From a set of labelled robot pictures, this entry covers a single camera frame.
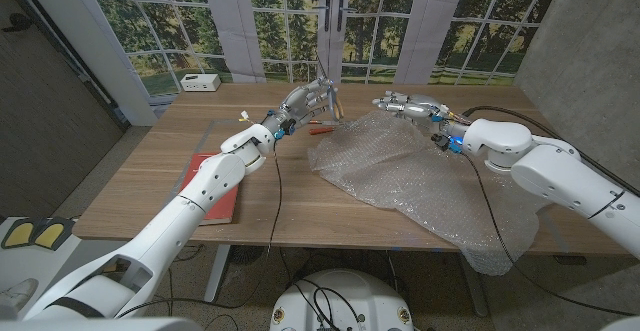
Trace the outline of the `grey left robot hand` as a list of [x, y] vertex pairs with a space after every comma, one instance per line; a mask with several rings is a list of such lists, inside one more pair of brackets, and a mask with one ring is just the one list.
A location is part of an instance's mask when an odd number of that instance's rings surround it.
[[278, 109], [268, 112], [262, 125], [280, 139], [284, 135], [292, 135], [326, 111], [331, 113], [334, 121], [340, 121], [344, 116], [333, 81], [320, 77], [293, 89]]

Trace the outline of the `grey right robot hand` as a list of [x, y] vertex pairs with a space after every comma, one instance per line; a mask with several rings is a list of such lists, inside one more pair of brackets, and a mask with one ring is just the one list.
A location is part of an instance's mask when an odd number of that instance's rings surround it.
[[453, 113], [448, 106], [434, 98], [386, 91], [384, 97], [373, 99], [372, 104], [416, 126], [424, 127], [431, 135], [431, 140], [442, 151], [462, 152], [463, 137], [471, 121]]

